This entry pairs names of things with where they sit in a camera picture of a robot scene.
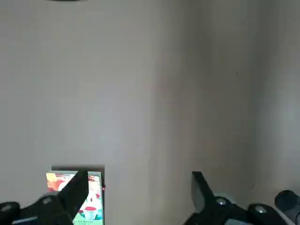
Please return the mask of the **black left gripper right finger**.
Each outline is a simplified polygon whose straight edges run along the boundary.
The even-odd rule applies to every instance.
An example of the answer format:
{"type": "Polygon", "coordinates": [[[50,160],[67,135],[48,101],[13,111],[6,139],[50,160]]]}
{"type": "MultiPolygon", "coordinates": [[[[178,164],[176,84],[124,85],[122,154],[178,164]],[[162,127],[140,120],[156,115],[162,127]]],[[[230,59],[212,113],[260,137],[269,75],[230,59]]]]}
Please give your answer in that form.
{"type": "Polygon", "coordinates": [[[275,206],[252,203],[241,208],[228,198],[214,195],[201,172],[192,172],[192,200],[195,212],[186,225],[288,225],[296,224],[296,194],[283,190],[275,206]]]}

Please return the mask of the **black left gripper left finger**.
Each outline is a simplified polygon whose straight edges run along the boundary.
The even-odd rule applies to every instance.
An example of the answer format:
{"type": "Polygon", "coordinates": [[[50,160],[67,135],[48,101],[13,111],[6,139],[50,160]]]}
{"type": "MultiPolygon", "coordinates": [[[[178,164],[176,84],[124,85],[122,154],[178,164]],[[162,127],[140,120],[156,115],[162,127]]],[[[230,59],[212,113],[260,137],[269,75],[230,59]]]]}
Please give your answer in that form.
{"type": "Polygon", "coordinates": [[[0,204],[2,225],[72,225],[88,195],[88,172],[78,171],[59,192],[50,192],[21,208],[18,202],[0,204]]]}

